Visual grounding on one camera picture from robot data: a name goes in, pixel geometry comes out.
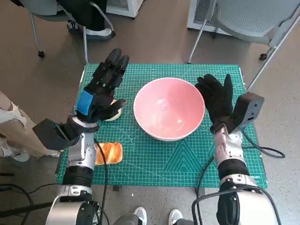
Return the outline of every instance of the gray chair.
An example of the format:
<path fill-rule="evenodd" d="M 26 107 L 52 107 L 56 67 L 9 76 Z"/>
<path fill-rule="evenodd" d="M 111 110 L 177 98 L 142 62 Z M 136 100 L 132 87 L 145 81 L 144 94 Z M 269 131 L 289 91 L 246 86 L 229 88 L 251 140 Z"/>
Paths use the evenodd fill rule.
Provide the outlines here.
<path fill-rule="evenodd" d="M 22 0 L 21 2 L 30 12 L 30 18 L 31 18 L 31 23 L 32 23 L 33 33 L 34 33 L 34 39 L 36 42 L 36 47 L 38 49 L 38 56 L 43 58 L 45 56 L 45 53 L 41 50 L 39 43 L 38 43 L 36 26 L 34 23 L 34 16 L 36 16 L 42 20 L 52 21 L 52 22 L 69 21 L 69 20 L 74 20 L 74 18 L 71 16 L 71 14 L 69 14 L 62 7 L 60 7 L 57 4 L 56 0 L 38 0 L 37 3 L 35 1 L 37 1 L 37 0 Z M 112 33 L 114 36 L 115 33 L 114 33 L 113 25 L 108 20 L 106 15 L 102 12 L 102 10 L 100 9 L 100 7 L 98 5 L 96 5 L 93 2 L 90 2 L 90 4 L 93 7 L 95 7 L 99 11 L 99 13 L 105 18 L 106 22 L 111 27 Z M 55 15 L 51 15 L 51 14 L 53 14 L 53 10 L 56 10 L 57 6 L 63 10 L 57 12 Z M 85 59 L 85 62 L 88 64 L 89 57 L 88 57 L 87 37 L 86 37 L 86 28 L 85 27 L 83 27 L 83 45 L 84 45 L 84 59 Z"/>
<path fill-rule="evenodd" d="M 222 29 L 236 38 L 268 45 L 269 50 L 260 56 L 260 60 L 266 61 L 247 87 L 249 91 L 300 19 L 299 5 L 300 0 L 210 0 L 188 63 L 191 63 L 207 21 L 216 30 Z"/>

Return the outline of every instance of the gray floor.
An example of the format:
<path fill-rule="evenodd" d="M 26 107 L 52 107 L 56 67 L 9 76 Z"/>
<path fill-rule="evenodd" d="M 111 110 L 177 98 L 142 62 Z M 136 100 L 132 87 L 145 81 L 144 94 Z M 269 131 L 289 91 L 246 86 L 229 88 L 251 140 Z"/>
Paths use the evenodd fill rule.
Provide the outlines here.
<path fill-rule="evenodd" d="M 148 0 L 135 20 L 110 15 L 116 37 L 108 42 L 89 43 L 90 61 L 100 62 L 115 47 L 130 56 L 132 63 L 184 63 L 194 44 L 197 31 L 186 28 L 189 1 Z M 26 9 L 8 0 L 0 2 L 0 90 L 25 110 L 35 122 L 44 118 L 65 121 L 76 95 L 84 66 L 81 37 L 69 35 L 66 24 L 36 20 L 40 44 L 46 53 L 37 56 L 30 19 Z M 283 224 L 300 221 L 300 27 L 288 37 L 252 89 L 266 98 L 256 128 L 262 146 L 283 150 L 286 159 L 263 157 L 269 181 L 269 193 L 275 200 Z M 266 46 L 249 44 L 232 37 L 204 34 L 195 52 L 194 63 L 240 64 L 245 83 L 249 83 L 261 65 L 258 56 Z M 19 164 L 1 159 L 1 171 L 14 171 L 13 182 L 32 190 L 55 182 L 57 160 L 51 157 L 31 159 Z M 94 186 L 96 200 L 102 198 L 102 187 Z M 51 201 L 55 187 L 45 187 L 33 195 L 35 203 Z M 191 218 L 191 188 L 124 187 L 120 193 L 108 191 L 105 210 L 111 222 L 119 215 L 144 206 L 149 225 L 167 224 L 173 208 Z M 0 195 L 0 210 L 26 204 L 19 194 Z M 216 199 L 202 207 L 204 224 L 217 224 Z M 46 210 L 33 212 L 27 224 L 43 224 Z M 20 217 L 0 219 L 1 224 L 19 224 Z"/>

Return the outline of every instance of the pink bowl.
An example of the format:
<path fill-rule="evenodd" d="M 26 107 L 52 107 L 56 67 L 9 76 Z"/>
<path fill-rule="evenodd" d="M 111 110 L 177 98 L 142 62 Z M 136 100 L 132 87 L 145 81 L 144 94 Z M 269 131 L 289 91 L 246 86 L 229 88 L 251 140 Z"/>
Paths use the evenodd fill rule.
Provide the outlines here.
<path fill-rule="evenodd" d="M 195 86 L 178 78 L 160 78 L 143 86 L 133 104 L 141 128 L 161 141 L 177 141 L 194 132 L 205 112 Z"/>

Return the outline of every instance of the orange sponge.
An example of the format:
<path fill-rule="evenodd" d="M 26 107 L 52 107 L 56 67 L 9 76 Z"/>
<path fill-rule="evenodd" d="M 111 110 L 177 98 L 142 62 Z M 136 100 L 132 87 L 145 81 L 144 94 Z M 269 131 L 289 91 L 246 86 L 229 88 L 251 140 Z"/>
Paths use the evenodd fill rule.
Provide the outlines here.
<path fill-rule="evenodd" d="M 123 147 L 120 143 L 99 143 L 102 148 L 106 163 L 107 164 L 116 164 L 122 161 L 123 159 Z M 99 147 L 95 144 L 97 155 L 95 165 L 104 165 L 103 157 Z"/>

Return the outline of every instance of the table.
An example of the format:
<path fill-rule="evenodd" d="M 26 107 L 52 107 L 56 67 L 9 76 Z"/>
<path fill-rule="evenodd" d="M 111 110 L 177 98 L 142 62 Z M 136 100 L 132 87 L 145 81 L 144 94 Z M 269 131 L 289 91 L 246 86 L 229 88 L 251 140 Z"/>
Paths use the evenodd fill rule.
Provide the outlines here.
<path fill-rule="evenodd" d="M 97 64 L 85 66 L 79 92 L 88 84 Z M 133 102 L 139 89 L 146 83 L 160 77 L 177 77 L 196 83 L 198 76 L 213 74 L 224 82 L 230 74 L 233 83 L 233 103 L 245 93 L 240 67 L 237 65 L 187 65 L 187 64 L 130 64 L 115 97 L 125 98 L 122 115 L 112 122 L 99 122 L 100 129 L 95 138 L 100 142 L 120 142 L 123 146 L 123 161 L 109 165 L 110 185 L 139 186 L 182 186 L 196 187 L 205 165 L 214 154 L 211 121 L 205 113 L 200 127 L 187 138 L 176 142 L 158 141 L 146 134 L 137 124 L 133 114 Z M 256 132 L 251 124 L 246 133 L 257 143 Z M 244 140 L 243 146 L 249 146 Z M 263 160 L 258 150 L 245 150 L 245 160 L 257 184 L 267 187 Z M 57 181 L 62 182 L 68 153 L 65 151 L 58 171 Z M 96 166 L 93 184 L 105 183 L 103 166 Z M 216 164 L 207 170 L 202 187 L 217 188 L 219 185 Z"/>

